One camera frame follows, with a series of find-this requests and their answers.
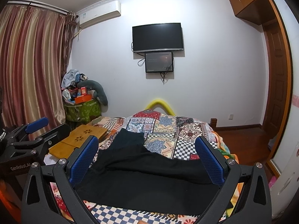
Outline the white wall air conditioner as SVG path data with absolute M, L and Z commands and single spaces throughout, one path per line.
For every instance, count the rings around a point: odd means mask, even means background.
M 92 8 L 80 15 L 79 27 L 85 29 L 103 21 L 121 16 L 121 3 L 112 1 Z

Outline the wooden door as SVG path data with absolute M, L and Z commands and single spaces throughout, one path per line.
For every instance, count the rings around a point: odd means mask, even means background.
M 274 19 L 263 25 L 269 62 L 269 89 L 262 128 L 279 143 L 290 108 L 291 53 L 284 26 Z

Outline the orange box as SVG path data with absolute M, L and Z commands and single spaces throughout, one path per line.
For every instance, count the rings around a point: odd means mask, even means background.
M 84 102 L 88 102 L 92 99 L 93 99 L 93 97 L 91 94 L 81 95 L 81 96 L 78 96 L 75 98 L 75 104 L 81 104 Z

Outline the grey plush toy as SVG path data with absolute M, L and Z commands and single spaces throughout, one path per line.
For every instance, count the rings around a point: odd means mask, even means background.
M 88 91 L 93 91 L 93 98 L 103 106 L 108 105 L 108 99 L 100 83 L 94 80 L 85 80 L 77 83 L 78 88 L 86 87 Z

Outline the black wall television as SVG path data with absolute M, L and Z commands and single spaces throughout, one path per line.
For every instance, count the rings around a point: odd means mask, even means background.
M 154 51 L 183 51 L 181 23 L 147 24 L 132 27 L 134 53 Z

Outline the small black wall monitor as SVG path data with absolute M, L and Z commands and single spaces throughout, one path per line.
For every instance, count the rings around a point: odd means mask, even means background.
M 150 52 L 145 54 L 145 72 L 173 72 L 172 52 Z

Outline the black pants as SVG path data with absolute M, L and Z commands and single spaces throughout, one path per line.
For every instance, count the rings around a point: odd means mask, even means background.
M 219 191 L 201 160 L 150 152 L 143 133 L 122 129 L 75 190 L 81 199 L 111 207 L 200 215 Z

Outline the red gold striped curtain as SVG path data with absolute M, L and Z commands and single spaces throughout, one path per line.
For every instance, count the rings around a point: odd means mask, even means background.
M 25 5 L 6 5 L 1 12 L 2 119 L 21 126 L 42 117 L 49 124 L 30 138 L 65 122 L 61 82 L 75 34 L 75 13 Z

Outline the patchwork patterned bedspread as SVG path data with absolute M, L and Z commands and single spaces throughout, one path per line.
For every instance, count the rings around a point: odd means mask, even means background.
M 144 110 L 128 118 L 100 116 L 89 126 L 104 127 L 108 135 L 100 140 L 99 149 L 107 149 L 117 133 L 126 129 L 144 134 L 144 146 L 154 153 L 169 159 L 196 160 L 194 142 L 196 137 L 205 136 L 217 149 L 213 128 L 208 123 L 194 118 L 166 115 L 153 110 Z M 100 223 L 194 223 L 197 216 L 130 210 L 85 202 L 87 208 Z

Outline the pile of clothes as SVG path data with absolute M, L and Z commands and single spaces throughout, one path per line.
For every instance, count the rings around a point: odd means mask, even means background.
M 64 75 L 61 83 L 61 89 L 64 90 L 71 85 L 76 85 L 77 83 L 85 80 L 88 80 L 88 77 L 85 74 L 76 69 L 71 69 Z

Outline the colourful plaid fleece blanket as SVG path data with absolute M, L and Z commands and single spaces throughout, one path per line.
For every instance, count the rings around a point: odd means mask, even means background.
M 236 154 L 231 154 L 228 147 L 226 146 L 226 144 L 224 143 L 223 141 L 223 138 L 218 134 L 216 133 L 215 131 L 212 131 L 214 137 L 215 137 L 215 140 L 216 140 L 216 144 L 217 144 L 217 149 L 221 152 L 221 154 L 225 157 L 225 159 L 234 159 L 237 163 L 239 163 L 239 159 L 237 157 Z M 230 217 L 232 212 L 233 212 L 233 209 L 235 207 L 235 205 L 237 204 L 237 201 L 240 197 L 240 193 L 242 191 L 242 188 L 243 188 L 243 183 L 239 183 L 235 189 L 235 192 L 233 194 L 233 197 L 231 198 L 231 203 L 233 205 L 233 207 L 229 207 L 227 210 L 226 210 L 226 217 Z

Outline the wooden overhead cabinet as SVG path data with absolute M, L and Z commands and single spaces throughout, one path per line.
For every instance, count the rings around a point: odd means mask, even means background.
M 256 25 L 276 19 L 274 9 L 269 0 L 229 0 L 237 18 Z

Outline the white cabinet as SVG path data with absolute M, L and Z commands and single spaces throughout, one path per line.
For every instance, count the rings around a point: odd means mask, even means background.
M 270 188 L 272 219 L 283 214 L 298 190 L 298 144 L 279 178 Z

